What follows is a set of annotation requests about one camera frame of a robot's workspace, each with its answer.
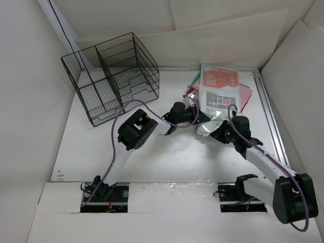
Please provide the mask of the clear sleeve map brochure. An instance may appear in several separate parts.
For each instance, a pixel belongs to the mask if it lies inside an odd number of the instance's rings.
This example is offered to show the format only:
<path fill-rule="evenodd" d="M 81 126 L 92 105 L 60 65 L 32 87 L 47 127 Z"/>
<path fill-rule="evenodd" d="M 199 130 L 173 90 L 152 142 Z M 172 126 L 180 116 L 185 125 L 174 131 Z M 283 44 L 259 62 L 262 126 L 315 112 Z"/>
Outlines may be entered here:
<path fill-rule="evenodd" d="M 199 86 L 198 90 L 200 111 L 210 118 L 210 121 L 198 125 L 197 134 L 208 136 L 215 131 L 224 120 L 228 119 L 228 106 L 233 104 L 241 108 L 239 87 L 213 88 Z"/>

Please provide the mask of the clear sleeve orange 2025 brochure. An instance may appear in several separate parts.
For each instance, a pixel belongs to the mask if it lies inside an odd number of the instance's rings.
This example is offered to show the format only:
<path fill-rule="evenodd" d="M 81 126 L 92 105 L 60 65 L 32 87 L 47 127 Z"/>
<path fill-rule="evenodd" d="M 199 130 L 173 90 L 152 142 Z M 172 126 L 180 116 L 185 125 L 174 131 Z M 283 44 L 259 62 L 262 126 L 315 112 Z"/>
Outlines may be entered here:
<path fill-rule="evenodd" d="M 200 85 L 211 88 L 235 88 L 239 86 L 238 71 L 213 65 L 201 65 Z"/>

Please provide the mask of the pink paper folder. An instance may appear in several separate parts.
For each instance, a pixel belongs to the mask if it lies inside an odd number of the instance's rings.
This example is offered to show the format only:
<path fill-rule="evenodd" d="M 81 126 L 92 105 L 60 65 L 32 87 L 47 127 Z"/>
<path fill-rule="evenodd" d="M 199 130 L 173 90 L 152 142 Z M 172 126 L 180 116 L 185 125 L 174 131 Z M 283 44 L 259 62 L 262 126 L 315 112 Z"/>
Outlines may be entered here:
<path fill-rule="evenodd" d="M 250 97 L 252 96 L 253 90 L 248 86 L 243 84 L 239 84 L 239 92 L 240 92 L 240 111 L 242 112 L 248 103 Z"/>

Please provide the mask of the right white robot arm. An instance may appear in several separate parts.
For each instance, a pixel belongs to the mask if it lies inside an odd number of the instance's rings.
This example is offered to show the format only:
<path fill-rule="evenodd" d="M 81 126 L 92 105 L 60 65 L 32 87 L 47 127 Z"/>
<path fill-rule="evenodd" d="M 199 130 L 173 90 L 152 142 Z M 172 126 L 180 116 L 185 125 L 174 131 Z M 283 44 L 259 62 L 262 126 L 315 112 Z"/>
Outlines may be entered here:
<path fill-rule="evenodd" d="M 210 136 L 223 144 L 233 144 L 235 150 L 262 174 L 239 176 L 234 186 L 235 196 L 248 200 L 255 197 L 270 205 L 283 224 L 309 221 L 318 216 L 318 205 L 312 178 L 308 174 L 284 167 L 251 136 L 250 122 L 245 116 L 225 120 Z"/>

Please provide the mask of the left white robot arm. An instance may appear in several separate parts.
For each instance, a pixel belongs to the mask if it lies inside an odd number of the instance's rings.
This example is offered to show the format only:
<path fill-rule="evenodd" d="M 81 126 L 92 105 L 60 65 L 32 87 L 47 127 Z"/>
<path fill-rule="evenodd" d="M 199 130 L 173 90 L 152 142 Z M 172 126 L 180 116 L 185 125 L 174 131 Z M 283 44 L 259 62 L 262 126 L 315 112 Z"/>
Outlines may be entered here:
<path fill-rule="evenodd" d="M 195 104 L 186 105 L 183 102 L 174 103 L 170 111 L 161 118 L 170 125 L 166 136 L 172 134 L 180 124 L 195 125 L 211 120 Z M 121 169 L 130 155 L 145 144 L 157 125 L 156 120 L 150 118 L 144 110 L 138 109 L 119 127 L 117 144 L 113 145 L 112 162 L 105 169 L 104 175 L 95 177 L 93 181 L 99 199 L 106 201 L 112 197 Z"/>

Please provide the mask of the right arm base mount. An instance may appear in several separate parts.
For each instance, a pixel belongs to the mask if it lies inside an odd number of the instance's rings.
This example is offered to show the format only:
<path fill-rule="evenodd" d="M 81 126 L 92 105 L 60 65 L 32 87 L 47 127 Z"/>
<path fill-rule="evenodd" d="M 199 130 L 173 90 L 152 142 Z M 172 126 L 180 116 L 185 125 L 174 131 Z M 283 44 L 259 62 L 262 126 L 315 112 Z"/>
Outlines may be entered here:
<path fill-rule="evenodd" d="M 235 182 L 217 183 L 217 191 L 213 196 L 220 201 L 221 213 L 267 213 L 266 204 L 245 192 L 244 182 L 258 178 L 254 174 L 238 176 Z"/>

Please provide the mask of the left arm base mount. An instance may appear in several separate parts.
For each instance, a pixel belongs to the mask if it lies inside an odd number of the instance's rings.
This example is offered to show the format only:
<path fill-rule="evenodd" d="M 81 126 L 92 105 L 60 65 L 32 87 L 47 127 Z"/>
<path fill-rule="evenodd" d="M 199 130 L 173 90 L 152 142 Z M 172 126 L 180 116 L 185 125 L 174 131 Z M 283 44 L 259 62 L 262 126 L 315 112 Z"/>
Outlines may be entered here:
<path fill-rule="evenodd" d="M 80 189 L 83 192 L 80 206 L 81 213 L 127 213 L 129 198 L 129 183 L 115 183 L 108 186 L 101 182 L 101 177 L 96 176 L 93 182 L 83 182 Z"/>

